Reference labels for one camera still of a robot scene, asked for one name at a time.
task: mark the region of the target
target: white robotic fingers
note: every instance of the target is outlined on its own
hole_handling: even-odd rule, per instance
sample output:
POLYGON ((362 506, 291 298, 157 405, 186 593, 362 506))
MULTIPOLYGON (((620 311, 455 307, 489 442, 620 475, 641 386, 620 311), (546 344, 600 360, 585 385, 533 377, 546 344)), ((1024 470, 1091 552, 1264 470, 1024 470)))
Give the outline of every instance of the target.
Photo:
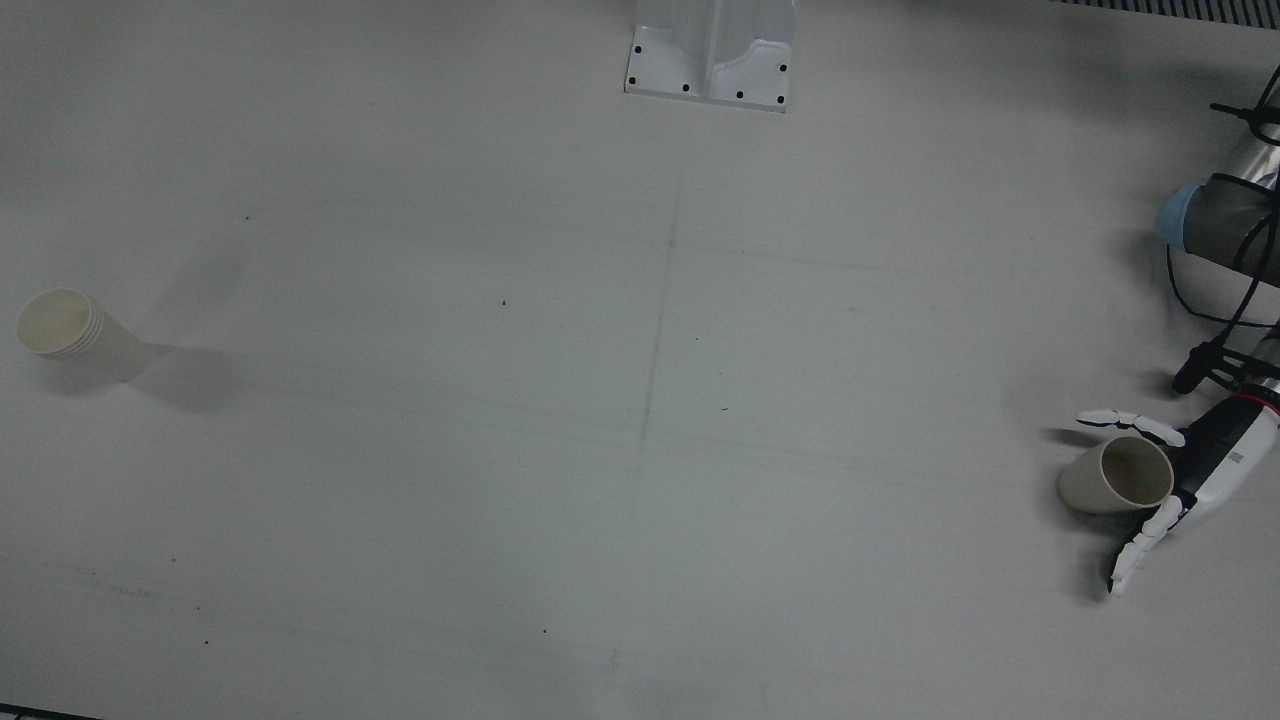
POLYGON ((1164 443, 1170 447, 1183 447, 1187 445, 1187 438, 1183 437, 1183 433, 1175 430, 1165 423, 1161 423, 1160 420, 1152 420, 1151 418, 1138 415, 1137 413, 1123 413, 1108 407, 1085 410, 1075 416, 1075 421, 1084 425, 1093 425, 1096 428, 1133 428, 1142 433, 1142 436, 1147 439, 1164 443))
POLYGON ((1183 500, 1171 495, 1160 503, 1156 514, 1147 519, 1137 533, 1126 542, 1116 555, 1115 566, 1111 569, 1108 583, 1111 594, 1124 594, 1125 587, 1133 579, 1134 571, 1157 542, 1164 539, 1169 530, 1183 519, 1187 509, 1183 500))

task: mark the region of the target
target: black grille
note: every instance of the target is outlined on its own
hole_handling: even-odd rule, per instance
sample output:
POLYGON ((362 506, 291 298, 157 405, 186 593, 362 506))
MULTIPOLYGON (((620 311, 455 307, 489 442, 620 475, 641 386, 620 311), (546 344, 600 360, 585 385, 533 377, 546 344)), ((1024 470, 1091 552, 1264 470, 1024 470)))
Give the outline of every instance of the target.
POLYGON ((1071 5, 1091 8, 1111 8, 1151 13, 1152 15, 1171 15, 1193 20, 1210 20, 1233 26, 1263 27, 1276 29, 1280 19, 1277 0, 1060 0, 1071 5))

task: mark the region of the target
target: blue cap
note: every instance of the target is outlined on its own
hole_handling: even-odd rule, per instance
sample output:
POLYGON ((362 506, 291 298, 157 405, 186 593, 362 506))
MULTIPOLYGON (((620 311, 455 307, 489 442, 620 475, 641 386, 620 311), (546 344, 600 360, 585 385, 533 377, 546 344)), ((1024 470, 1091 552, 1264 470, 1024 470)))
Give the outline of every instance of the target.
POLYGON ((1202 186, 1184 184, 1165 200, 1156 213, 1156 234, 1165 245, 1170 245, 1187 252, 1187 241, 1183 237, 1183 227, 1187 224, 1187 208, 1192 204, 1192 197, 1202 186))

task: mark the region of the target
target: cup rim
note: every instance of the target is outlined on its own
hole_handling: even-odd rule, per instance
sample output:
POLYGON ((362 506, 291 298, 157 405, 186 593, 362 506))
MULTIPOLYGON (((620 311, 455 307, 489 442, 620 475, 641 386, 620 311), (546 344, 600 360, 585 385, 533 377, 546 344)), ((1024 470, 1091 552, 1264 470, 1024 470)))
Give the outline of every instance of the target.
POLYGON ((49 290, 41 292, 40 295, 32 297, 31 300, 28 300, 27 304, 23 305, 22 310, 18 311, 18 319, 17 319, 17 322, 14 324, 14 336, 18 338, 18 342, 23 347, 26 347, 28 351, 35 352, 36 355, 44 355, 44 356, 54 356, 54 357, 56 357, 56 356, 64 355, 68 350, 73 348, 76 345, 83 343, 84 336, 91 329, 92 325, 93 325, 93 299, 92 297, 90 297, 83 291, 76 290, 73 287, 52 287, 52 288, 49 288, 49 290), (36 348, 36 347, 32 347, 27 342, 27 340, 23 338, 23 333, 22 333, 23 324, 24 324, 23 320, 27 319, 27 314, 29 311, 32 311, 41 300, 45 300, 50 295, 68 293, 68 292, 77 295, 79 297, 79 300, 84 304, 86 310, 88 310, 88 313, 84 315, 84 324, 81 325, 76 331, 76 336, 74 337, 72 337, 69 341, 67 341, 65 343, 63 343, 63 345, 60 345, 58 347, 47 347, 47 348, 36 348))
POLYGON ((1119 498, 1119 500, 1121 500, 1124 502, 1128 502, 1129 505, 1133 505, 1134 510, 1146 510, 1148 507, 1155 507, 1155 506, 1160 505, 1161 502, 1164 502, 1165 498, 1169 497, 1169 495, 1171 492, 1174 492, 1174 479, 1175 478, 1174 478, 1174 465, 1172 465, 1172 462, 1169 461, 1169 456, 1165 455, 1165 451, 1161 450, 1158 445, 1156 445, 1155 442, 1152 442, 1152 441, 1149 441, 1149 439, 1147 439, 1144 437, 1121 436, 1121 437, 1114 437, 1114 438, 1107 439, 1106 442, 1102 443, 1102 451, 1098 452, 1097 465, 1098 465, 1098 473, 1102 475, 1102 480, 1106 483, 1107 489, 1111 491, 1111 493, 1115 495, 1116 498, 1119 498), (1165 486, 1166 489, 1164 489, 1164 492, 1160 495, 1160 497, 1156 501, 1153 501, 1153 502, 1138 502, 1137 500, 1134 500, 1134 498, 1132 498, 1132 497, 1121 493, 1119 489, 1116 489, 1115 483, 1111 482, 1111 478, 1107 475, 1106 469, 1102 465, 1103 456, 1106 456, 1107 451, 1111 450, 1111 447, 1115 443, 1124 443, 1124 445, 1132 445, 1132 446, 1137 446, 1137 447, 1143 447, 1146 452, 1151 452, 1155 456, 1160 457, 1160 465, 1161 465, 1161 468, 1164 468, 1164 477, 1166 479, 1166 482, 1161 483, 1161 484, 1165 486))

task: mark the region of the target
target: robotic hand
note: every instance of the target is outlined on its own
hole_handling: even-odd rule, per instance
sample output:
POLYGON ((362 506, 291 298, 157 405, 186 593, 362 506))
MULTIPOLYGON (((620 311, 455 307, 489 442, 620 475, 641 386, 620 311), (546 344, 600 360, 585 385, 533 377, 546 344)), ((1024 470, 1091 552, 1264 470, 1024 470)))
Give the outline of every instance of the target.
POLYGON ((1174 492, 1116 551, 1107 582, 1111 594, 1124 593, 1143 559, 1170 530, 1192 527, 1208 516, 1270 452, 1280 427, 1280 393, 1266 386, 1243 386, 1183 433, 1129 413, 1092 410, 1079 415, 1084 424, 1133 427, 1144 436, 1155 436, 1153 441, 1183 447, 1172 459, 1174 492))

